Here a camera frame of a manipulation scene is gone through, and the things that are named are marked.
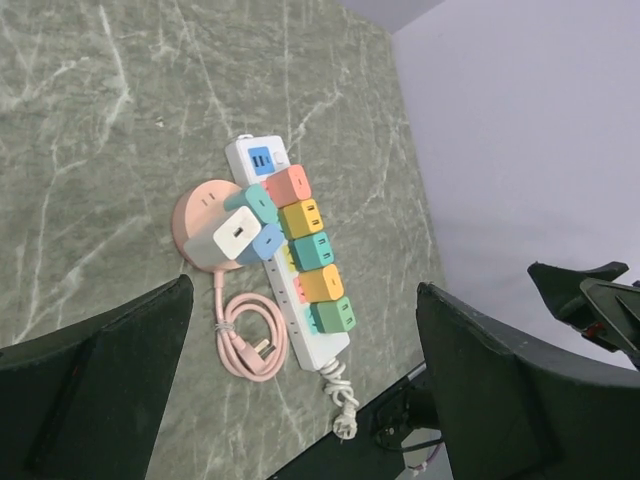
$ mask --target pink cable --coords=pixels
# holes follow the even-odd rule
[[[223,310],[222,290],[224,288],[224,271],[217,270],[213,274],[215,290],[216,330],[218,354],[229,372],[236,377],[244,377],[252,382],[265,382],[273,378],[282,367],[289,346],[287,326],[278,306],[270,299],[257,293],[242,293],[234,297]],[[267,308],[252,302],[260,302]],[[274,350],[266,359],[262,359],[255,349],[247,344],[235,332],[235,321],[246,311],[254,311],[262,315],[269,325],[271,344]]]

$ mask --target plug adapter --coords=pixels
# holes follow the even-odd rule
[[[261,228],[249,207],[243,206],[209,222],[184,243],[184,252],[197,268],[210,270],[238,258]]]

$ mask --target gray marble surface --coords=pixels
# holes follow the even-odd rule
[[[264,478],[336,413],[293,354],[266,384],[223,369],[210,277],[172,243],[174,202],[231,179],[223,148],[244,132],[282,135],[310,175],[359,320],[341,358],[367,402],[421,360],[415,288],[442,282],[388,35],[328,0],[0,0],[0,346],[188,273],[150,480]],[[227,285],[269,293],[260,266]]]

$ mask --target coiled white cord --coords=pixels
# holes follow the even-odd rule
[[[331,396],[333,403],[342,408],[342,413],[333,421],[333,433],[341,440],[351,440],[356,436],[356,411],[360,406],[360,402],[354,396],[351,382],[342,379],[346,368],[344,363],[334,358],[319,370],[320,375],[328,382],[324,387],[324,393]]]

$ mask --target white power strip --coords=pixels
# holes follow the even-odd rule
[[[260,154],[260,163],[251,157]],[[235,182],[245,188],[261,183],[269,175],[291,166],[282,138],[277,135],[253,137],[241,135],[225,148]],[[309,303],[302,303],[294,284],[299,272],[289,263],[288,246],[264,263],[271,288],[287,322],[289,338],[300,367],[317,371],[333,360],[347,345],[348,333],[318,333],[313,324]]]

